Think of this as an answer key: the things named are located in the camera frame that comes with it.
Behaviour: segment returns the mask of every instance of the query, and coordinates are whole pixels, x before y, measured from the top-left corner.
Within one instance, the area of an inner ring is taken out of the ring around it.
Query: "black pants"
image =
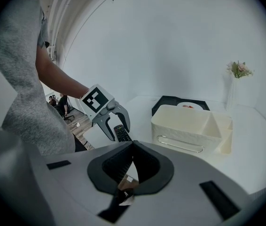
[[[76,138],[76,136],[73,134],[75,138],[75,145],[76,145],[76,151],[75,152],[82,152],[87,151],[86,147],[83,146],[83,144]]]

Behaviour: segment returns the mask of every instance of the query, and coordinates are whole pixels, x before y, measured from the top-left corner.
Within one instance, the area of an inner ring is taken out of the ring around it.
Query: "forearm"
[[[48,56],[45,48],[37,47],[36,68],[39,79],[51,89],[75,98],[82,97],[88,90],[86,86],[69,77],[50,59],[44,62],[44,57]]]

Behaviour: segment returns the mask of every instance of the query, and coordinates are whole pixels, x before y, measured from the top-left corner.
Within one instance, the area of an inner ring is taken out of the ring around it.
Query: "wooden floor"
[[[84,145],[86,143],[85,138],[83,137],[83,134],[88,131],[91,128],[91,120],[83,114],[82,112],[78,111],[77,109],[73,109],[67,116],[74,115],[73,117],[70,117],[70,120],[66,120],[65,122],[68,125],[68,128],[71,130],[71,132],[79,139],[79,141]],[[87,142],[85,147],[90,150],[93,149],[93,147]]]

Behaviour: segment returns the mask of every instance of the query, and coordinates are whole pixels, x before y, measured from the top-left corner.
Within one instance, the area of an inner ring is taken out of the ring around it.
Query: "black rectangular strip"
[[[64,160],[64,161],[58,161],[58,162],[49,163],[49,164],[47,164],[47,167],[48,167],[48,169],[52,170],[52,169],[56,169],[56,168],[67,166],[69,164],[71,164],[70,161]]]
[[[199,185],[224,220],[240,211],[213,181]]]

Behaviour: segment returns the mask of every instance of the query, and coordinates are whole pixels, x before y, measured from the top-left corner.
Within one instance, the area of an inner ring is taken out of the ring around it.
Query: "white plate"
[[[192,106],[196,110],[203,110],[203,108],[201,106],[199,106],[198,104],[195,104],[195,103],[191,103],[191,102],[181,102],[181,103],[177,104],[177,106],[179,106],[179,107],[183,107],[184,105]]]

